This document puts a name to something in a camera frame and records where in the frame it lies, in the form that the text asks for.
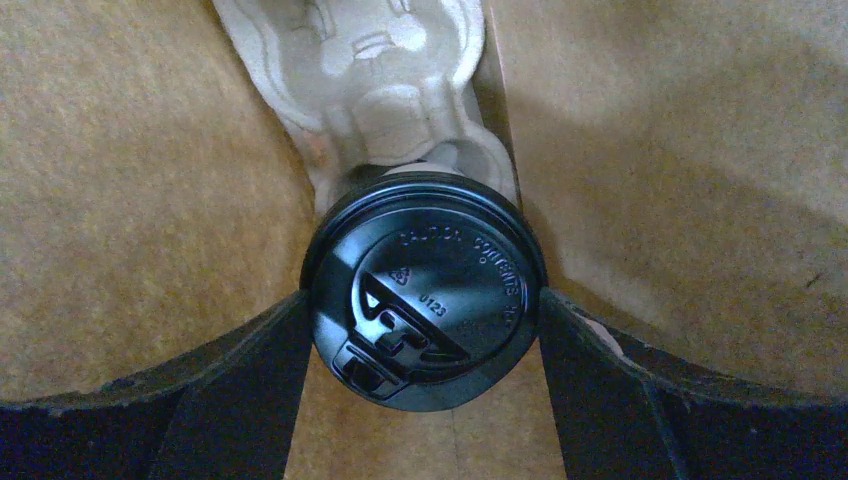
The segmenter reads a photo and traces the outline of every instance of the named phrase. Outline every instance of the black plastic lid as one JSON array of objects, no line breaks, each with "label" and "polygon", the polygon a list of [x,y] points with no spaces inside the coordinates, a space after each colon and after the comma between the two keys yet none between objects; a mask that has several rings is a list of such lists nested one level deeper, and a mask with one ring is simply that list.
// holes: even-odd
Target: black plastic lid
[{"label": "black plastic lid", "polygon": [[411,411],[461,405],[536,337],[544,262],[518,210],[458,175],[386,175],[328,213],[306,254],[321,358],[366,399]]}]

